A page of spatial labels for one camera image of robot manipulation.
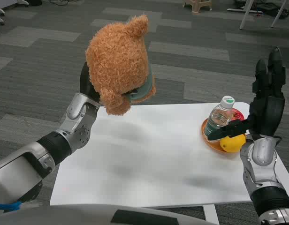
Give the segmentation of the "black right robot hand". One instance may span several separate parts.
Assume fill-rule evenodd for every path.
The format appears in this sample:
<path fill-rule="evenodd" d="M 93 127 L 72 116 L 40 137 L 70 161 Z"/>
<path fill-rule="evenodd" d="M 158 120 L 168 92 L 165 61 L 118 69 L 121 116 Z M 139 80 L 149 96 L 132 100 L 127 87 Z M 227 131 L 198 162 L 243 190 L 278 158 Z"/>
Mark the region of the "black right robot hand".
<path fill-rule="evenodd" d="M 259 60 L 255 68 L 255 82 L 252 92 L 255 94 L 250 103 L 249 116 L 245 120 L 233 120 L 226 126 L 207 136 L 209 141 L 226 136 L 235 137 L 249 131 L 251 134 L 274 136 L 285 106 L 282 87 L 286 83 L 286 68 L 283 65 L 279 47 L 269 54 L 268 63 Z"/>

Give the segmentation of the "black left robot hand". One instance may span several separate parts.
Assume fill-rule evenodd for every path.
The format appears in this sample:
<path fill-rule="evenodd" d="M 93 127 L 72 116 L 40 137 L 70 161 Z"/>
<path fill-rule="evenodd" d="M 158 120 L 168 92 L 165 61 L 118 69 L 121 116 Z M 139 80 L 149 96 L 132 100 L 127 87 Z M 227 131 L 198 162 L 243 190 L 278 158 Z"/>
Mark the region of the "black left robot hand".
<path fill-rule="evenodd" d="M 100 94 L 94 89 L 89 75 L 89 68 L 87 62 L 84 63 L 80 74 L 80 93 L 87 95 L 96 102 L 100 102 Z"/>

